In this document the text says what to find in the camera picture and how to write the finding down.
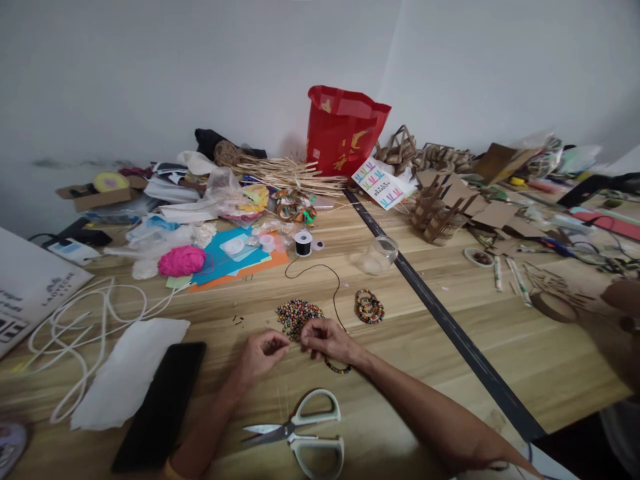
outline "hand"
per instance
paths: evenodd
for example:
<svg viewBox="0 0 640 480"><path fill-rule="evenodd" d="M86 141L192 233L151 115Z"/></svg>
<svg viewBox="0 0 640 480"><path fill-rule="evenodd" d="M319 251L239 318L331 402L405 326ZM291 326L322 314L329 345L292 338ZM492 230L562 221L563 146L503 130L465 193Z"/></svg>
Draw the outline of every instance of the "hand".
<svg viewBox="0 0 640 480"><path fill-rule="evenodd" d="M289 350L289 339L276 330L251 335L231 374L244 389L248 389L284 358Z"/></svg>
<svg viewBox="0 0 640 480"><path fill-rule="evenodd" d="M309 319L302 328L300 340L311 358L320 360L320 352L343 363L356 364L363 348L333 319Z"/></svg>

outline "beaded bracelet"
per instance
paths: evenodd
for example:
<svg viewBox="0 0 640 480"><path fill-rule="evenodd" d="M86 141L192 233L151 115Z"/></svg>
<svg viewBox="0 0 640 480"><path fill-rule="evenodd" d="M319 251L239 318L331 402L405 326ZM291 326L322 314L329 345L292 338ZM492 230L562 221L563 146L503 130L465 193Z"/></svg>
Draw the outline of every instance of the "beaded bracelet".
<svg viewBox="0 0 640 480"><path fill-rule="evenodd" d="M358 318L362 322L375 325L384 320L385 308L371 290L359 290L355 294L355 304Z"/></svg>
<svg viewBox="0 0 640 480"><path fill-rule="evenodd" d="M318 306L298 299L283 303L275 312L278 314L278 322L283 324L282 333L292 341L300 340L300 332L302 332L302 327L305 326L307 320L310 318L325 318L324 313L322 313L322 310L320 310ZM346 368L343 369L334 367L326 355L325 365L339 375L344 375L351 371L350 365L347 365Z"/></svg>
<svg viewBox="0 0 640 480"><path fill-rule="evenodd" d="M329 361L329 358L326 355L325 355L325 365L328 366L334 372L336 372L338 375L344 375L344 374L349 373L351 371L351 366L350 365L347 365L343 369L339 369L338 367L334 367L331 364L331 362Z"/></svg>

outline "red plastic bag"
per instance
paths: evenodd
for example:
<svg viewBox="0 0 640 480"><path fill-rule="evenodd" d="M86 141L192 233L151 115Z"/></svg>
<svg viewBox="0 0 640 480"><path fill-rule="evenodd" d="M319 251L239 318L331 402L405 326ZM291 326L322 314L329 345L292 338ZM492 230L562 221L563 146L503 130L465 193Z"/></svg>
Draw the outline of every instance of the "red plastic bag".
<svg viewBox="0 0 640 480"><path fill-rule="evenodd" d="M350 177L371 155L391 107L324 85L311 87L309 98L307 163L318 162L324 176Z"/></svg>

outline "white wall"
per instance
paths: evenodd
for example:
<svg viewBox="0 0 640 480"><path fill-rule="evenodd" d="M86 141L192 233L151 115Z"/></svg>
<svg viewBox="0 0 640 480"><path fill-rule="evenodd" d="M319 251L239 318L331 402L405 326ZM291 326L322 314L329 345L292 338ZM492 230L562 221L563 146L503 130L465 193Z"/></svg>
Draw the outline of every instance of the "white wall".
<svg viewBox="0 0 640 480"><path fill-rule="evenodd" d="M640 145L611 165L616 173L640 172Z"/></svg>
<svg viewBox="0 0 640 480"><path fill-rule="evenodd" d="M310 86L393 106L383 140L481 151L544 127L616 160L640 139L637 0L4 0L0 225L58 232L57 187L213 128L304 150Z"/></svg>
<svg viewBox="0 0 640 480"><path fill-rule="evenodd" d="M387 135L406 123L479 153L553 127L606 156L616 122L640 120L640 2L405 0L379 100ZM638 133L612 141L620 155Z"/></svg>
<svg viewBox="0 0 640 480"><path fill-rule="evenodd" d="M312 85L374 97L401 0L4 0L0 225L57 233L58 187L213 128L303 155Z"/></svg>

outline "pink yarn ball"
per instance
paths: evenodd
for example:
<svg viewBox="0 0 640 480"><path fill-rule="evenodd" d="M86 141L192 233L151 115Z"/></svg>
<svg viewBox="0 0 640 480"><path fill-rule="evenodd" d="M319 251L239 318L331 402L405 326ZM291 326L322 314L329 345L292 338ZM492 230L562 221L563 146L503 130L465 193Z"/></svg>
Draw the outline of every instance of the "pink yarn ball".
<svg viewBox="0 0 640 480"><path fill-rule="evenodd" d="M206 258L207 254L198 247L174 248L160 258L158 272L166 277L186 277L202 270Z"/></svg>

